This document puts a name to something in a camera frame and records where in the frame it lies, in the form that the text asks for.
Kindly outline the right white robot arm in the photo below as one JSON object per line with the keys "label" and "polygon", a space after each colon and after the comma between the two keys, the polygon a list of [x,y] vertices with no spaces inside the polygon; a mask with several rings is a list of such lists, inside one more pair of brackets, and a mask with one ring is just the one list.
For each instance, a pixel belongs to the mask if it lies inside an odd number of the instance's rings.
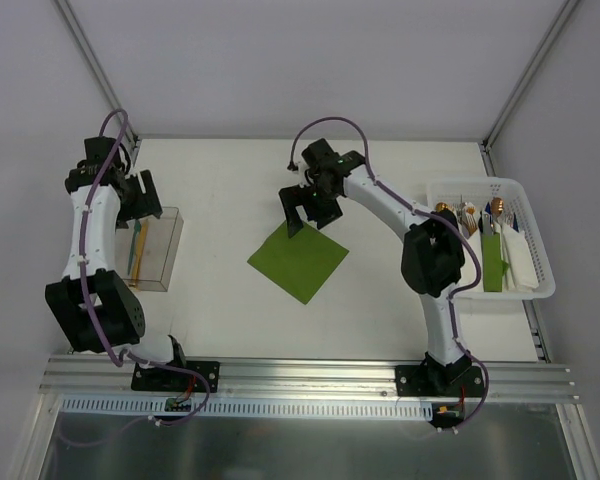
{"label": "right white robot arm", "polygon": [[427,328],[427,351],[412,377],[436,396],[460,388],[472,360],[459,345],[460,329],[450,297],[465,263],[457,222],[451,213],[427,212],[401,198],[374,177],[357,151],[339,154],[319,139],[307,146],[287,169],[299,175],[296,186],[279,191],[287,234],[303,228],[298,209],[321,229],[339,219],[339,198],[348,198],[381,220],[402,242],[401,275],[420,298]]}

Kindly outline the gold knife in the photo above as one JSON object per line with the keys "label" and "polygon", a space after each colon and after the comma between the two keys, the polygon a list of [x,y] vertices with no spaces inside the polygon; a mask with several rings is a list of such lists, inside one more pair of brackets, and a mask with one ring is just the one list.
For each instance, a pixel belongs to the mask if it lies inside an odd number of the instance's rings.
{"label": "gold knife", "polygon": [[149,225],[148,225],[147,221],[141,222],[141,223],[142,223],[142,230],[141,230],[141,233],[137,240],[136,257],[135,257],[132,273],[130,274],[130,285],[132,287],[136,287],[138,285],[140,269],[141,269],[141,261],[142,261],[142,257],[144,254],[144,248],[145,248],[146,238],[147,238],[148,229],[149,229]]}

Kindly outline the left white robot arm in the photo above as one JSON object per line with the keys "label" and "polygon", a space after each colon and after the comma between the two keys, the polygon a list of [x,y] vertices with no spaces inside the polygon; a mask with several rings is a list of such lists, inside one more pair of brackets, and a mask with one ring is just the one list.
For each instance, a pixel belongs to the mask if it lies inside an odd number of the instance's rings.
{"label": "left white robot arm", "polygon": [[130,221],[160,218],[163,208],[149,171],[130,171],[130,157],[115,139],[85,140],[85,159],[65,180],[73,211],[72,239],[61,278],[45,300],[76,352],[107,354],[120,365],[129,357],[168,390],[188,381],[179,342],[147,331],[139,299],[116,271],[115,237]]}

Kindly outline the green paper napkin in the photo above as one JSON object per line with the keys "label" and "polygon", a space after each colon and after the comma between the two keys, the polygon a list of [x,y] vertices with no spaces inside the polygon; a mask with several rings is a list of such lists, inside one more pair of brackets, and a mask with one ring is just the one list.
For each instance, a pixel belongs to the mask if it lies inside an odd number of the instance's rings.
{"label": "green paper napkin", "polygon": [[293,237],[281,223],[247,263],[294,299],[307,305],[349,250],[305,222]]}

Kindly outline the teal plastic fork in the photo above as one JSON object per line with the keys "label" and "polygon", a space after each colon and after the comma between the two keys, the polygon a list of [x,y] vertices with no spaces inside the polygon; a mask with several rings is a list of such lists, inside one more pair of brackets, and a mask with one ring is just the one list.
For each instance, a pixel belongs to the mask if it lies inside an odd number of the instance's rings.
{"label": "teal plastic fork", "polygon": [[133,269],[133,265],[134,265],[134,261],[135,261],[135,257],[136,257],[136,244],[137,244],[138,237],[141,233],[141,230],[142,230],[142,223],[140,220],[136,219],[134,221],[133,234],[131,237],[129,257],[128,257],[128,262],[127,262],[127,274],[128,275],[130,275],[132,273],[132,269]]}

